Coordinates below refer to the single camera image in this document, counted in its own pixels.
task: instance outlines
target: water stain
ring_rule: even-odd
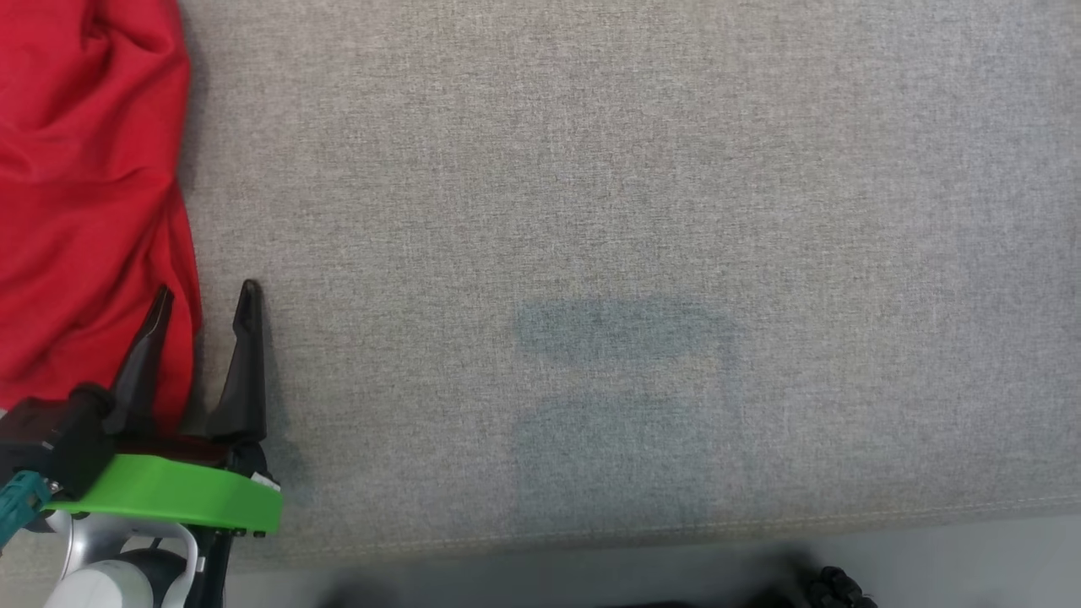
[[[649,394],[545,399],[519,421],[516,527],[529,532],[681,526],[708,519],[700,413]]]
[[[720,315],[673,298],[529,302],[515,315],[519,349],[571,365],[678,357],[731,333]]]
[[[522,353],[609,372],[591,386],[543,396],[518,421],[519,531],[708,521],[722,491],[719,461],[729,463],[729,487],[749,486],[750,471],[736,455],[745,453],[743,399],[736,332],[725,315],[663,296],[539,301],[518,307],[513,331]],[[678,357],[691,359],[672,367]],[[612,370],[625,376],[622,387]]]

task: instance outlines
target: black object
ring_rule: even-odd
[[[804,590],[811,608],[878,608],[878,604],[864,595],[856,581],[844,570],[827,566]]]
[[[112,381],[111,392],[117,406],[105,420],[106,433],[135,437],[155,435],[154,395],[172,314],[173,292],[161,286]]]
[[[161,608],[165,600],[165,594],[169,593],[169,587],[184,573],[187,566],[187,561],[179,555],[154,547],[125,551],[116,559],[126,561],[143,572],[150,583],[154,608]]]
[[[0,486],[19,471],[34,471],[58,485],[59,500],[81,499],[116,453],[102,419],[111,395],[81,384],[66,401],[24,399],[0,418]]]
[[[267,437],[263,290],[251,279],[240,289],[232,332],[237,345],[222,398],[206,422],[206,436],[217,442],[257,444]]]

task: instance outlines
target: red fabric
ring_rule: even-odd
[[[0,0],[0,408],[108,385],[165,283],[155,413],[175,428],[201,325],[187,88],[174,0]]]

